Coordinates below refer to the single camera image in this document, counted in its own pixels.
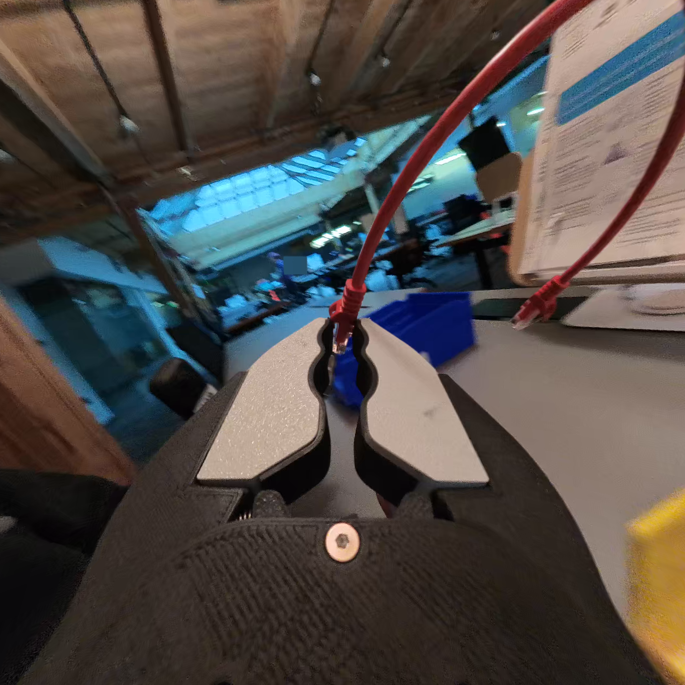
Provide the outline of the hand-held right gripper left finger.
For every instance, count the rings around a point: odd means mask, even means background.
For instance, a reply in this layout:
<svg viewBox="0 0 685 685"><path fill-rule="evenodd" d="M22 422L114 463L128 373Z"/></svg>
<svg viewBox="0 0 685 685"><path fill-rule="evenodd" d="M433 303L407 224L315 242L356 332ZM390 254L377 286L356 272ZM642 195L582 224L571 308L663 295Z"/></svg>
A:
<svg viewBox="0 0 685 685"><path fill-rule="evenodd" d="M203 486L278 492L293 503L328 472L331 321L316 318L262 354L235 391L199 467Z"/></svg>

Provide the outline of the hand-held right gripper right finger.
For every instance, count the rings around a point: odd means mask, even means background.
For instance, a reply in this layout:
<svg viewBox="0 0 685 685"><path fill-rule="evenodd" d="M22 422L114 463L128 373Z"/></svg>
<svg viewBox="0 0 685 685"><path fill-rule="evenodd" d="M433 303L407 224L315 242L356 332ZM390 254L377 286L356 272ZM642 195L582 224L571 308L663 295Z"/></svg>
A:
<svg viewBox="0 0 685 685"><path fill-rule="evenodd" d="M354 355L362 394L354 464L364 484L398 506L411 492L490 483L441 376L419 352L360 319Z"/></svg>

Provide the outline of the large yellow plastic bin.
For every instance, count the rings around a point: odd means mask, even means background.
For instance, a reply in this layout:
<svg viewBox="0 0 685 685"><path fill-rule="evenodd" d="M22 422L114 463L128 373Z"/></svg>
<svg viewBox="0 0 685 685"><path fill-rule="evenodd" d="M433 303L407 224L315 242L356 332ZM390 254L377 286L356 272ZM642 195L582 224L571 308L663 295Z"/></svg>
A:
<svg viewBox="0 0 685 685"><path fill-rule="evenodd" d="M684 490L627 526L627 625L667 684L684 683Z"/></svg>

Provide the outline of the large blue plastic bin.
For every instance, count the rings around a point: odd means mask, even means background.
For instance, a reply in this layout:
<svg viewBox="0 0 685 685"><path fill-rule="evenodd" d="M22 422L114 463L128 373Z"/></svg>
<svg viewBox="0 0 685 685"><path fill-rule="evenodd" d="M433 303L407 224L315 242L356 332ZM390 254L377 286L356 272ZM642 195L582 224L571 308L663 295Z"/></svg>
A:
<svg viewBox="0 0 685 685"><path fill-rule="evenodd" d="M450 361L476 343L471 295L467 292L412 293L366 316L427 357L433 367ZM338 355L332 395L339 404L359 410L363 395L357 387L358 363L354 337Z"/></svg>

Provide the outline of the wooden pillar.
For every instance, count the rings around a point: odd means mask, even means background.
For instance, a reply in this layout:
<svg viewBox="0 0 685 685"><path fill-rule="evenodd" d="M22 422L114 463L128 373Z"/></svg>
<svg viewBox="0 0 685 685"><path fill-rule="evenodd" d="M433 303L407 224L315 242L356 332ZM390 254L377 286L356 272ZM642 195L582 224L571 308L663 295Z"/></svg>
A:
<svg viewBox="0 0 685 685"><path fill-rule="evenodd" d="M101 477L136 467L1 300L1 468Z"/></svg>

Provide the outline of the skylight window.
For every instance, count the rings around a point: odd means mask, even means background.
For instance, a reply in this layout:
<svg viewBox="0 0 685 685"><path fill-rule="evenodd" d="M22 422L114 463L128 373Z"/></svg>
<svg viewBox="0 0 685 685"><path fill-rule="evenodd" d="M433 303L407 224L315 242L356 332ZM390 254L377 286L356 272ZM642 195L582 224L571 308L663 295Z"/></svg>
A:
<svg viewBox="0 0 685 685"><path fill-rule="evenodd" d="M348 193L368 184L425 120L347 142L335 158L311 150L162 199L139 213L164 244L205 269L318 223Z"/></svg>

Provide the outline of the pale wooden board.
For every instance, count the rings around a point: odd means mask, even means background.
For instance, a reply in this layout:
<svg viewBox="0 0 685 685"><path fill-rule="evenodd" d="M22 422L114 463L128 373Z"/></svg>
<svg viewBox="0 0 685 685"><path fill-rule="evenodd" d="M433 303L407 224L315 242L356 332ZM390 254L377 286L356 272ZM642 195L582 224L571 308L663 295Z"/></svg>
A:
<svg viewBox="0 0 685 685"><path fill-rule="evenodd" d="M486 203L493 203L518 192L523 158L509 152L475 173L475 184Z"/></svg>

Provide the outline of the black monitor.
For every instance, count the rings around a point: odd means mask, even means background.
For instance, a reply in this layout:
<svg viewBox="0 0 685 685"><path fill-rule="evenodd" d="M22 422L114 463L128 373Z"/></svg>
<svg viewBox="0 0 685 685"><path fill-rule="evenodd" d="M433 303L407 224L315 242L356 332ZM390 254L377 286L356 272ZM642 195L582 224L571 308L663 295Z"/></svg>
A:
<svg viewBox="0 0 685 685"><path fill-rule="evenodd" d="M458 142L459 150L466 155L475 172L480 172L512 151L499 124L499 119L491 116Z"/></svg>

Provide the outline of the printed instruction sheet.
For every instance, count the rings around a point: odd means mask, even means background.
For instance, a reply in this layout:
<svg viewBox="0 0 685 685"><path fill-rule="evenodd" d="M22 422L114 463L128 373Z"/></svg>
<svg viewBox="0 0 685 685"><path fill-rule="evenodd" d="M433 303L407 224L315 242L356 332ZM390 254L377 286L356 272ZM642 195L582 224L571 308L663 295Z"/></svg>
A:
<svg viewBox="0 0 685 685"><path fill-rule="evenodd" d="M556 31L521 274L565 270L614 220L654 157L683 75L683 1L594 1Z"/></svg>

